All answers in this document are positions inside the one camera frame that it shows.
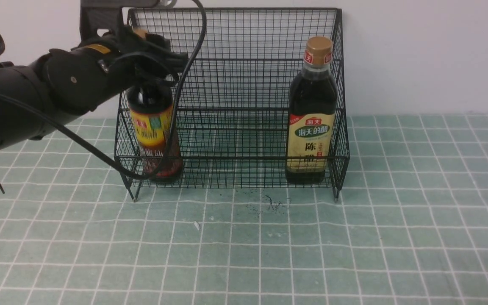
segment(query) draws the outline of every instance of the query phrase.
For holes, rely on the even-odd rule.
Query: yellow label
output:
[[[139,143],[145,146],[165,144],[165,132],[171,126],[172,106],[160,114],[139,114],[130,110]]]
[[[89,48],[89,49],[93,49],[93,50],[96,50],[96,51],[99,51],[101,52],[101,54],[109,54],[110,53],[110,49],[105,47],[105,46],[101,46],[100,44],[89,44],[87,46],[85,46],[85,48]]]
[[[287,160],[289,172],[320,172],[327,160],[333,137],[334,114],[307,114],[290,116],[287,156],[301,157]]]

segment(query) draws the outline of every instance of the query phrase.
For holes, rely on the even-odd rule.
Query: wire basket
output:
[[[184,172],[170,185],[122,176],[131,197],[141,187],[245,188],[331,187],[335,198],[349,163],[344,96],[342,19],[338,8],[208,8],[208,29],[178,106],[177,130]],[[171,40],[174,52],[191,53],[201,30],[195,8],[129,11],[133,28]],[[302,68],[302,53],[312,36],[334,42],[331,70],[336,79],[335,131],[328,168],[317,185],[286,181],[288,94]],[[143,174],[145,158],[120,95],[115,158]]]

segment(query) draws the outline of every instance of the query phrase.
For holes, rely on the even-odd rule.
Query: bottle neck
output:
[[[323,66],[313,66],[304,62],[304,64],[302,64],[301,75],[308,80],[326,79],[331,75],[330,65],[324,64]]]

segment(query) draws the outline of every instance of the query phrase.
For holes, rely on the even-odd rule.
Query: green tiled surface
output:
[[[348,125],[339,202],[144,189],[133,203],[60,133],[1,151],[0,304],[488,305],[488,115]],[[110,148],[114,126],[69,127]]]

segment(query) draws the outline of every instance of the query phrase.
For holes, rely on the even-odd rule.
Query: white grid line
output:
[[[50,143],[50,141],[51,141],[51,140],[52,140],[52,139],[48,139],[48,142],[47,142],[46,146],[44,147],[44,150],[43,150],[43,151],[46,151],[46,150],[47,150],[47,148],[48,148],[48,144]],[[67,151],[69,151],[69,150],[70,150],[71,145],[72,145],[72,144],[69,144],[69,147],[67,148]],[[63,166],[63,164],[64,164],[64,160],[65,160],[65,158],[63,158],[63,159],[61,160],[61,163],[60,163],[60,168]],[[22,191],[23,191],[24,187],[25,187],[25,184],[24,184],[24,186],[23,186],[23,187],[20,189],[20,192],[18,193],[18,195],[16,195],[16,199],[18,199],[18,198],[20,197],[20,195],[21,195],[21,193],[22,193]],[[44,199],[46,199],[46,197],[48,196],[48,193],[49,193],[49,192],[50,192],[50,190],[49,190],[49,189],[47,189],[47,190],[46,190],[46,194],[44,195]],[[39,215],[39,213],[41,212],[41,210],[42,210],[42,204],[40,204],[40,205],[39,205],[39,208],[37,209],[37,213],[35,214],[35,217],[34,217],[34,218],[37,218],[37,216]],[[31,222],[31,223],[29,224],[29,226],[28,226],[27,230],[25,231],[24,240],[25,240],[25,238],[27,237],[27,235],[29,234],[29,230],[31,230],[31,227],[33,226],[33,223],[34,223],[34,222]],[[19,257],[20,251],[22,250],[22,247],[24,246],[24,240],[22,240],[22,241],[21,241],[20,246],[18,247],[18,251],[16,251],[16,255],[15,255],[14,259],[13,259],[13,263],[16,263],[16,259]],[[8,276],[10,275],[11,270],[12,270],[12,266],[11,266],[11,267],[10,267],[10,268],[7,270],[7,272],[6,272],[6,274],[5,274],[5,278],[4,278],[4,280],[1,282],[1,286],[0,286],[0,293],[1,293],[1,290],[3,289],[3,287],[4,287],[5,282],[6,282],[6,281],[7,281],[7,279],[8,279]]]
[[[156,192],[157,192],[157,188],[153,190],[151,202],[154,202],[153,199],[155,198],[155,193]],[[143,224],[143,230],[141,232],[141,240],[138,242],[137,254],[135,255],[135,262],[133,264],[133,271],[131,272],[131,278],[129,280],[128,291],[125,294],[124,304],[127,304],[128,303],[129,293],[130,293],[130,291],[131,291],[131,289],[133,287],[133,282],[134,282],[134,278],[135,278],[135,272],[137,271],[137,266],[138,266],[138,262],[139,262],[139,254],[141,253],[141,246],[143,245],[144,232],[146,232],[146,225],[148,224],[148,222],[147,222],[148,215],[151,212],[151,208],[150,208],[151,205],[152,205],[152,203],[150,203],[148,205],[147,212],[145,213],[145,216],[144,216],[144,224]]]
[[[447,120],[446,120],[445,116],[442,116],[442,118],[444,119],[444,122],[445,122],[445,123],[446,123],[446,125],[447,125]],[[455,138],[453,137],[453,134],[451,133],[451,130],[450,130],[450,129],[448,129],[448,130],[447,130],[447,132],[449,133],[449,136],[451,137],[451,139],[453,139],[453,141],[455,141]],[[461,156],[462,156],[463,154],[461,154],[459,147],[458,147],[457,145],[455,145],[455,148],[457,149],[457,152],[459,153],[459,155],[461,155]],[[466,164],[466,162],[465,162],[464,160],[463,160],[463,163],[464,163],[464,166],[466,167],[466,170],[468,171],[468,173],[470,173],[469,168],[468,168],[468,165]],[[470,175],[470,178],[472,179],[472,182],[474,183],[474,185],[477,185],[477,184],[476,184],[476,181],[474,180],[474,177],[473,177],[472,175]],[[445,174],[444,174],[444,180],[445,180],[445,182],[447,183],[447,178],[446,178]],[[478,193],[480,194],[480,198],[482,199],[482,201],[483,201],[483,202],[485,202],[485,201],[484,201],[484,199],[483,199],[483,197],[482,197],[482,195],[481,195],[480,190],[479,190],[479,189],[477,189],[477,191],[478,191]],[[461,220],[462,220],[462,222],[463,222],[464,228],[465,228],[465,230],[466,230],[466,234],[468,234],[468,237],[469,237],[469,239],[470,239],[470,242],[472,243],[472,246],[473,246],[474,248],[476,248],[476,243],[474,242],[474,239],[473,239],[472,235],[470,234],[470,231],[468,230],[468,227],[466,227],[466,220],[464,220],[463,213],[461,212],[461,210],[460,210],[460,209],[458,209],[458,211],[459,211],[459,216],[460,216],[460,218],[461,218]],[[475,250],[475,252],[476,252],[476,255],[477,255],[477,257],[478,257],[478,261],[480,262],[480,267],[481,267],[483,270],[486,270],[486,269],[485,269],[485,267],[484,267],[484,264],[483,264],[482,258],[480,257],[480,253],[478,253],[478,251],[477,251],[477,250]]]
[[[293,266],[293,241],[291,240],[291,200],[289,198],[289,189],[285,189],[285,197],[286,197],[286,204],[287,204],[287,238],[289,240],[289,265],[291,269],[291,299],[293,305],[295,305],[295,276],[294,271],[295,267]]]
[[[234,213],[235,213],[235,189],[233,189],[233,204],[231,204],[231,222],[233,222],[234,219]],[[227,282],[225,283],[225,304],[228,304],[229,300],[229,270],[231,266],[231,246],[232,246],[232,240],[233,240],[233,225],[229,225],[229,251],[227,254],[227,273],[226,273],[226,279]]]
[[[421,117],[419,118],[419,120],[420,120],[419,121],[420,124],[422,126],[424,126],[424,123],[423,123]],[[434,154],[434,156],[436,156],[436,151],[434,149],[433,149],[433,154]],[[419,178],[419,175],[418,175],[418,172],[417,172],[417,168],[415,167],[415,163],[413,162],[413,159],[412,159],[412,167],[415,170],[415,175],[417,176],[417,179],[419,181],[419,185],[422,187],[421,178]],[[446,179],[444,173],[442,173],[442,177],[444,178],[445,182],[447,183],[447,179]],[[444,239],[442,238],[442,235],[440,234],[439,228],[436,226],[436,219],[434,218],[434,214],[432,213],[432,208],[430,207],[430,202],[428,201],[428,198],[427,198],[426,193],[424,192],[424,190],[422,190],[422,192],[423,192],[424,199],[426,200],[427,205],[428,205],[428,210],[429,210],[429,213],[430,213],[430,217],[432,219],[432,223],[434,224],[434,226],[436,228],[436,234],[438,234],[438,238],[440,239],[440,244],[442,245],[442,248],[444,250],[444,255],[445,255],[446,260],[447,260],[447,265],[449,266],[449,269],[451,270],[451,274],[453,275],[453,281],[455,282],[455,288],[457,288],[457,293],[459,294],[459,296],[462,297],[463,296],[463,292],[462,292],[462,289],[460,287],[459,280],[457,279],[457,276],[455,276],[455,269],[453,268],[453,264],[451,263],[451,259],[449,259],[449,255],[447,253],[447,249],[445,248],[446,246],[445,246]],[[453,197],[453,200],[455,200],[455,197],[453,196],[453,192],[450,191],[450,193],[451,193],[451,197]],[[459,209],[459,216],[461,218],[463,217],[463,215],[460,212],[460,209]],[[465,302],[464,299],[462,299],[461,301],[463,302],[463,305],[466,305],[466,302]]]
[[[180,189],[180,193],[178,193],[178,199],[176,200],[176,210],[175,210],[175,218],[174,224],[172,225],[172,234],[171,234],[171,241],[169,243],[169,249],[167,251],[167,258],[165,260],[165,266],[163,270],[163,279],[161,280],[161,292],[159,293],[159,300],[158,305],[161,305],[161,298],[163,297],[163,291],[165,290],[165,277],[167,275],[167,268],[169,266],[169,257],[171,255],[171,247],[174,245],[172,242],[175,236],[175,228],[176,228],[176,218],[178,216],[178,203],[180,203],[180,197],[182,196],[182,189]]]
[[[323,254],[323,241],[321,239],[321,228],[319,227],[319,210],[317,206],[317,194],[316,194],[316,189],[313,189],[313,199],[314,202],[316,203],[316,219],[318,222],[317,225],[317,233],[319,235],[319,251],[321,254],[321,266],[323,268],[323,282],[325,285],[325,301],[327,301],[327,304],[329,304],[329,297],[327,297],[327,294],[329,293],[329,290],[327,289],[327,273],[325,272],[325,255]]]
[[[359,158],[359,162],[360,162],[360,167],[361,168],[364,168],[363,166],[363,160],[361,158]],[[368,188],[368,182],[366,181],[366,178],[364,178],[364,186],[365,188],[367,189]],[[372,202],[372,198],[370,197],[370,192],[367,191],[366,192],[368,194],[368,200],[370,202]],[[374,213],[374,211],[372,211],[372,217],[374,218],[374,227],[376,227],[376,233],[378,234],[378,237],[380,236],[380,229],[377,227],[377,220],[376,220],[376,213]],[[350,244],[351,244],[351,234],[349,233],[349,223],[347,222],[347,218],[346,218],[346,224],[348,224],[347,226],[347,237],[350,239]],[[385,256],[385,248],[383,247],[383,241],[382,239],[380,238],[380,249],[381,249],[381,253],[382,253],[382,257],[383,257],[383,264],[385,264],[385,269],[387,270],[387,279],[389,280],[389,288],[391,288],[391,295],[393,295],[393,297],[395,297],[395,289],[393,287],[393,280],[391,279],[391,274],[389,273],[389,265],[387,264],[387,257]],[[395,305],[398,305],[398,301],[397,299],[395,299]]]
[[[376,118],[374,117],[374,123],[376,124],[376,127],[377,127],[377,120]],[[378,133],[378,137],[379,139],[381,139],[381,135],[380,135],[380,132],[379,130],[377,130],[377,133]],[[383,148],[383,143],[380,142],[380,145],[381,145],[381,149],[383,151],[383,154],[385,155],[385,149]],[[387,170],[389,171],[389,177],[391,178],[391,183],[393,184],[393,187],[395,186],[395,180],[393,179],[393,174],[391,173],[391,167],[389,166],[389,162],[387,160],[387,157],[385,157],[385,163],[387,165]],[[423,288],[424,288],[424,292],[426,294],[426,296],[428,297],[430,294],[428,293],[428,287],[424,281],[424,276],[423,274],[421,273],[421,264],[419,263],[419,259],[417,257],[417,251],[415,250],[415,245],[414,245],[414,242],[413,242],[413,238],[412,238],[412,234],[410,234],[410,230],[408,228],[408,222],[406,220],[406,217],[404,215],[404,210],[402,209],[402,204],[401,204],[401,200],[400,200],[400,197],[399,197],[399,193],[398,191],[395,189],[395,195],[396,195],[396,199],[397,201],[399,202],[399,205],[400,205],[400,212],[401,212],[401,215],[402,215],[402,220],[404,222],[404,226],[406,227],[406,233],[408,234],[408,240],[410,241],[410,247],[412,248],[412,252],[413,252],[413,255],[414,255],[414,259],[415,259],[415,263],[417,265],[417,268],[419,270],[419,275],[420,275],[420,279],[421,279],[421,283],[423,285]],[[380,237],[380,242],[383,246],[383,241],[381,239],[381,234],[380,234],[380,229],[378,227],[378,223],[376,221],[376,216],[375,216],[375,210],[372,209],[372,212],[374,213],[374,224],[376,225],[376,228],[377,228],[377,233],[378,233],[378,236]]]

